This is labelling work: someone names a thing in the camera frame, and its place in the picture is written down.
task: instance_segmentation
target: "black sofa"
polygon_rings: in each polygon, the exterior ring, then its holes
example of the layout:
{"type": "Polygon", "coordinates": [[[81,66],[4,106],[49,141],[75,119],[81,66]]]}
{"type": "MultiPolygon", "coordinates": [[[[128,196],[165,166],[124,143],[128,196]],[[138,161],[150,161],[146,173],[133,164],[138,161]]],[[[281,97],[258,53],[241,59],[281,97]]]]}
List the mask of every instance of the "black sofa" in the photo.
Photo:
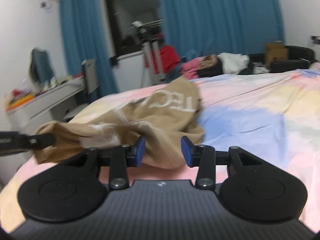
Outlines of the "black sofa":
{"type": "MultiPolygon", "coordinates": [[[[315,52],[312,49],[298,46],[285,46],[289,50],[289,59],[274,60],[270,65],[270,73],[282,73],[295,69],[308,69],[314,62],[315,52]]],[[[265,63],[265,54],[249,55],[251,62],[265,63]]]]}

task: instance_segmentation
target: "chair seat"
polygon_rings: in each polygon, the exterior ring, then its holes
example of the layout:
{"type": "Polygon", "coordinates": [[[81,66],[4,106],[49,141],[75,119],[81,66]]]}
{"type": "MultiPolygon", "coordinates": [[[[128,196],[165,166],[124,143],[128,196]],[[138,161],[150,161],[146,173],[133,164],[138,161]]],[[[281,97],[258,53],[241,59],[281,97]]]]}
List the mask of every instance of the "chair seat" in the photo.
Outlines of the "chair seat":
{"type": "Polygon", "coordinates": [[[73,109],[69,113],[67,113],[63,119],[67,122],[70,121],[77,114],[79,114],[83,109],[85,109],[88,105],[89,104],[82,104],[82,105],[77,106],[75,109],[73,109]]]}

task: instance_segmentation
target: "black circular disc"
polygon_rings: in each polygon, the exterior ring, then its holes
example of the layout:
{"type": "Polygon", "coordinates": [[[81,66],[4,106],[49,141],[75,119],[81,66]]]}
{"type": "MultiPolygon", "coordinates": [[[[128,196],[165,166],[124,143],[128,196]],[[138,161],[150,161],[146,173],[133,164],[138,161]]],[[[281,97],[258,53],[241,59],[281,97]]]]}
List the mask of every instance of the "black circular disc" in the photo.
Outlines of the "black circular disc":
{"type": "Polygon", "coordinates": [[[56,166],[19,189],[19,205],[28,218],[50,223],[70,222],[96,210],[106,188],[89,173],[71,166],[56,166]]]}
{"type": "Polygon", "coordinates": [[[307,201],[307,190],[294,176],[277,169],[245,168],[226,179],[220,188],[221,203],[233,214],[258,222],[298,218],[307,201]]]}

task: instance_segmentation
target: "gray ribbed panel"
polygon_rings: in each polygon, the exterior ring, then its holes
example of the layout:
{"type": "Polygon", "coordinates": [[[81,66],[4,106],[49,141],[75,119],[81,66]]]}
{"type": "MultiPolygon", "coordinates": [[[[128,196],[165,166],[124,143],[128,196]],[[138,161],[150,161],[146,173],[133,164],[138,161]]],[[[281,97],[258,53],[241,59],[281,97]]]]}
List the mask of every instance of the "gray ribbed panel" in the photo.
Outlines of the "gray ribbed panel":
{"type": "Polygon", "coordinates": [[[94,213],[68,224],[27,221],[11,235],[17,240],[310,240],[313,233],[297,220],[260,225],[241,220],[210,191],[189,180],[135,181],[109,194],[94,213]]]}

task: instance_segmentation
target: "multicolored bed sheet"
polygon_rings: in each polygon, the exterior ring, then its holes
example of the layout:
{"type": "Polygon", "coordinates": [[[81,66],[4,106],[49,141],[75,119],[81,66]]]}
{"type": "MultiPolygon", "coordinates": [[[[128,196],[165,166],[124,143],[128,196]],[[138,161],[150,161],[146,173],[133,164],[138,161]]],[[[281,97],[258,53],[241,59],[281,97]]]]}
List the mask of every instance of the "multicolored bed sheet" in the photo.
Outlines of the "multicolored bed sheet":
{"type": "MultiPolygon", "coordinates": [[[[240,146],[302,180],[308,190],[308,201],[300,220],[313,231],[319,231],[320,72],[296,70],[250,76],[225,74],[194,82],[199,85],[204,106],[199,117],[206,131],[204,144],[219,151],[240,146]]],[[[101,98],[73,122],[88,122],[130,100],[147,97],[162,87],[164,85],[101,98]]],[[[6,203],[10,194],[14,194],[23,181],[52,165],[36,165],[34,158],[30,159],[1,193],[1,223],[7,225],[8,231],[14,229],[17,218],[22,216],[19,211],[4,210],[14,206],[6,203]]],[[[184,166],[164,171],[143,165],[138,169],[129,168],[128,173],[131,182],[134,179],[194,181],[197,168],[184,166]]],[[[217,167],[216,182],[222,182],[226,177],[226,168],[217,167]]],[[[101,170],[100,181],[108,182],[108,168],[101,170]]]]}

